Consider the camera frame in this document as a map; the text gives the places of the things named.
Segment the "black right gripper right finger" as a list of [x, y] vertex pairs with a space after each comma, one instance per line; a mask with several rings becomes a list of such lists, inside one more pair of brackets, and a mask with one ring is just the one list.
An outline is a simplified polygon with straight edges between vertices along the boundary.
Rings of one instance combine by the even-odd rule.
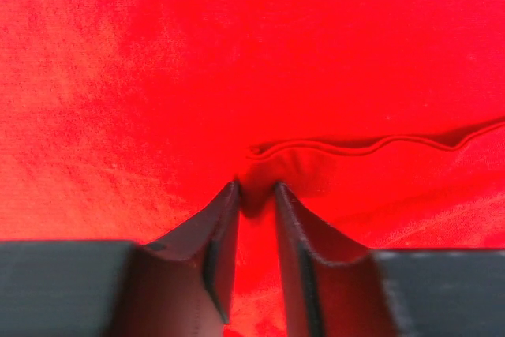
[[275, 187], [275, 223], [289, 336], [373, 336], [369, 250]]

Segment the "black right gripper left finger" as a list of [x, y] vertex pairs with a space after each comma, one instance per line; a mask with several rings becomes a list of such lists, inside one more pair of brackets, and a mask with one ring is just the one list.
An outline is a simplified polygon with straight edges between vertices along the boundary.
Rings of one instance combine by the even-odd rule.
[[201, 211], [136, 253], [138, 325], [227, 325], [240, 189], [230, 182]]

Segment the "red t shirt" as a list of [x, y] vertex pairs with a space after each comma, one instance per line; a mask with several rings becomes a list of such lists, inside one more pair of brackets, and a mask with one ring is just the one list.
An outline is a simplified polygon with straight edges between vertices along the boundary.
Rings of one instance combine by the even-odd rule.
[[1, 237], [146, 242], [240, 178], [228, 336], [283, 336], [284, 181], [372, 247], [504, 245], [504, 0], [1, 0]]

